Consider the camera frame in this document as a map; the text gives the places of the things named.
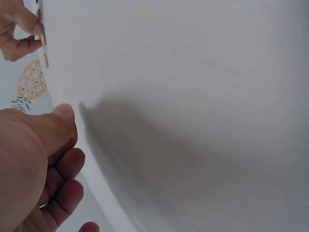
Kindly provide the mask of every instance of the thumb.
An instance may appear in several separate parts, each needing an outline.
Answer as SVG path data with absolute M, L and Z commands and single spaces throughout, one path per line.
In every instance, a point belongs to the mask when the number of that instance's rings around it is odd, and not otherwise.
M 99 232 L 99 226 L 94 222 L 85 223 L 78 232 Z
M 13 15 L 13 21 L 25 32 L 30 35 L 41 35 L 44 33 L 44 27 L 39 19 L 29 11 L 25 6 L 16 7 Z
M 51 114 L 28 116 L 23 120 L 42 142 L 47 156 L 57 152 L 70 138 L 77 140 L 77 129 L 72 107 L 59 105 Z

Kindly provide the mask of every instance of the pineapple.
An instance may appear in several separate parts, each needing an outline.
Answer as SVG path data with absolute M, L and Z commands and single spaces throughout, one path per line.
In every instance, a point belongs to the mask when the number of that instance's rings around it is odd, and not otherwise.
M 45 91 L 46 83 L 38 60 L 30 63 L 22 73 L 18 82 L 18 95 L 12 101 L 12 108 L 22 112 L 31 111 L 31 101 L 41 96 Z

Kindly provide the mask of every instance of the finger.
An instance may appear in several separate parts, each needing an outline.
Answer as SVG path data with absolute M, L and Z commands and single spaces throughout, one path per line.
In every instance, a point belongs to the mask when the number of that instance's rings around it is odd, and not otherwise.
M 63 104 L 51 114 L 40 116 L 23 115 L 23 122 L 28 125 L 42 143 L 46 155 L 50 156 L 62 148 L 77 134 L 74 111 L 68 104 Z
M 31 42 L 34 41 L 35 36 L 34 35 L 30 35 L 27 38 L 21 39 L 20 41 L 27 41 L 27 42 Z
M 85 155 L 80 149 L 71 149 L 56 164 L 47 171 L 44 190 L 39 199 L 39 205 L 49 202 L 59 189 L 68 181 L 73 180 L 81 171 Z
M 41 41 L 34 40 L 31 36 L 22 40 L 16 40 L 9 35 L 3 35 L 1 41 L 0 43 L 4 47 L 2 49 L 3 55 L 6 60 L 10 61 L 16 61 L 42 47 Z
M 12 21 L 30 35 L 44 33 L 44 27 L 39 19 L 22 4 L 14 8 Z
M 77 132 L 74 132 L 71 135 L 69 141 L 62 148 L 48 157 L 48 167 L 55 165 L 62 158 L 62 156 L 66 154 L 67 151 L 72 149 L 76 145 L 77 139 Z
M 85 223 L 78 232 L 100 232 L 99 226 L 95 222 Z
M 83 196 L 83 186 L 76 180 L 70 180 L 60 189 L 53 200 L 42 209 L 46 223 L 53 231 L 68 219 Z

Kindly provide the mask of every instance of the white sheet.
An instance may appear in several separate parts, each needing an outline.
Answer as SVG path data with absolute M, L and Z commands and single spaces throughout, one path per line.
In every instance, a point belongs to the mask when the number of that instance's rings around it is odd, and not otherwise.
M 308 231 L 308 10 L 43 2 L 48 88 L 115 231 Z

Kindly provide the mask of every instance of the skin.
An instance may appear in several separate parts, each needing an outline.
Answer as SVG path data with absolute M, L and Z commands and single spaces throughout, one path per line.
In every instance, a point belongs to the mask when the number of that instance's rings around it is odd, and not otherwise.
M 30 36 L 14 39 L 16 25 Z M 0 50 L 5 60 L 16 61 L 42 47 L 41 41 L 34 36 L 43 32 L 43 25 L 24 7 L 22 0 L 0 0 Z
M 16 40 L 18 25 L 30 34 Z M 0 0 L 0 50 L 16 61 L 39 49 L 43 25 L 22 0 Z M 74 111 L 65 104 L 52 114 L 26 115 L 0 111 L 0 228 L 1 232 L 54 232 L 73 213 L 84 196 L 74 180 L 85 155 L 74 148 Z M 96 223 L 79 232 L 99 232 Z

